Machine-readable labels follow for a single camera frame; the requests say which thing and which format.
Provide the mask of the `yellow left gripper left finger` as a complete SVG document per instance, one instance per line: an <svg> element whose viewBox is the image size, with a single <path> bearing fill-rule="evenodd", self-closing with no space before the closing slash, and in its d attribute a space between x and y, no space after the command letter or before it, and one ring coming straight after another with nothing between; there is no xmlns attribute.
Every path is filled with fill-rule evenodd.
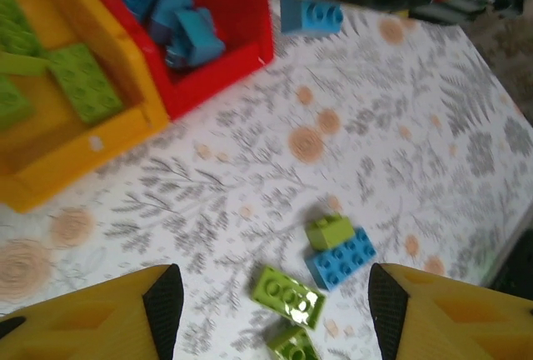
<svg viewBox="0 0 533 360"><path fill-rule="evenodd" d="M131 272L0 317L0 360L172 360L180 268Z"/></svg>

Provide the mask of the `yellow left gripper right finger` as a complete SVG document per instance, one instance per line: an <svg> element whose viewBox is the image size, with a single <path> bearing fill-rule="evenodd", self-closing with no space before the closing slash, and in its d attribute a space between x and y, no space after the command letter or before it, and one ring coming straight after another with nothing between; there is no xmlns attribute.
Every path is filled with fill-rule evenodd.
<svg viewBox="0 0 533 360"><path fill-rule="evenodd" d="M533 301L393 263L371 266L382 360L533 360Z"/></svg>

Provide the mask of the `blue square lego brick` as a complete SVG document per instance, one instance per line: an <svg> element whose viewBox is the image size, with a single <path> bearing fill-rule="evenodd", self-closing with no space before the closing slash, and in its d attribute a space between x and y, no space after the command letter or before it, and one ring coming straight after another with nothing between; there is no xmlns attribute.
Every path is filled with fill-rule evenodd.
<svg viewBox="0 0 533 360"><path fill-rule="evenodd" d="M341 31L341 6L322 0L280 0L281 32L323 37Z"/></svg>

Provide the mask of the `blue sloped lego piece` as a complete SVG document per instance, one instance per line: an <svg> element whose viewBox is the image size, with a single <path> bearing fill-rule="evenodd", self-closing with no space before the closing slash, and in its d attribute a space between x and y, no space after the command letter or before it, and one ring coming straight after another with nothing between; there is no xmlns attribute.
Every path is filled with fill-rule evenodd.
<svg viewBox="0 0 533 360"><path fill-rule="evenodd" d="M151 39L157 44L167 43L177 22L174 12L193 6L194 0L157 0L148 28Z"/></svg>

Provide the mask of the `green lego plate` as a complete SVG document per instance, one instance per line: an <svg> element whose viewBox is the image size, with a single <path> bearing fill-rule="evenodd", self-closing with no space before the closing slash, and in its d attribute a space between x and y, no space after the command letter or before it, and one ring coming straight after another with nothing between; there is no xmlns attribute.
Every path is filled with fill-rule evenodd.
<svg viewBox="0 0 533 360"><path fill-rule="evenodd" d="M0 74L32 77L47 71L48 60L0 51Z"/></svg>

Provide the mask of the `red plastic bin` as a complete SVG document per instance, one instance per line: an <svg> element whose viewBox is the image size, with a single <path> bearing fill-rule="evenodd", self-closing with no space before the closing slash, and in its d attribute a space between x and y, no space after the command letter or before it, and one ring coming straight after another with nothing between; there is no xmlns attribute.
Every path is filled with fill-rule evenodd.
<svg viewBox="0 0 533 360"><path fill-rule="evenodd" d="M101 0L142 51L170 119L177 119L221 90L264 68L274 58L269 0L195 0L208 8L224 54L206 65L172 71L164 50L149 37L122 0Z"/></svg>

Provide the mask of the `small green lego brick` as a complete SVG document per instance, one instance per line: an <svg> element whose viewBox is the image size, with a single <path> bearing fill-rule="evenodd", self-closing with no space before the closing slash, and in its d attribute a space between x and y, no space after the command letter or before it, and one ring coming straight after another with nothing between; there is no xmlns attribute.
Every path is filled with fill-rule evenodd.
<svg viewBox="0 0 533 360"><path fill-rule="evenodd" d="M355 230L348 217L335 213L311 222L306 235L313 249L324 251L352 238Z"/></svg>

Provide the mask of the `floral patterned tablecloth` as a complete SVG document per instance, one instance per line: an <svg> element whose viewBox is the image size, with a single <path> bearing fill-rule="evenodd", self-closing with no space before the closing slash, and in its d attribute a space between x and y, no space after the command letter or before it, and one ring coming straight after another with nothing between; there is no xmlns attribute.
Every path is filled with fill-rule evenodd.
<svg viewBox="0 0 533 360"><path fill-rule="evenodd" d="M27 214L0 208L0 317L176 263L177 360L267 360L265 265L313 284L305 227L366 229L380 262L481 283L533 202L533 127L459 28L346 11Z"/></svg>

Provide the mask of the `yellow plastic bin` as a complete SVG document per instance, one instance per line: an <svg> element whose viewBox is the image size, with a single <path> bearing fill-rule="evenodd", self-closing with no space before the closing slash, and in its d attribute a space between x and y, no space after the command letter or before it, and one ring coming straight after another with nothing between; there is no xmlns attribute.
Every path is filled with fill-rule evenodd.
<svg viewBox="0 0 533 360"><path fill-rule="evenodd" d="M47 52L88 46L123 103L87 124L50 72L9 77L32 113L0 130L0 204L24 213L160 132L168 117L141 51L100 0L15 0Z"/></svg>

